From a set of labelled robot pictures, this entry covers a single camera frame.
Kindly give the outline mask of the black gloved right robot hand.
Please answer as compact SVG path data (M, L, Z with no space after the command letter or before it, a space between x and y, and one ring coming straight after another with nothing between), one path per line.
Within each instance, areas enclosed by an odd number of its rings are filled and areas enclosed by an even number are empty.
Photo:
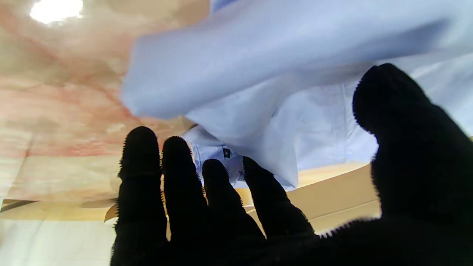
M357 123L378 143L371 162L381 204L319 236L267 169L243 157L262 230L224 165L168 138L160 158L145 126L125 139L112 266L471 266L472 141L405 72L371 67L354 96Z

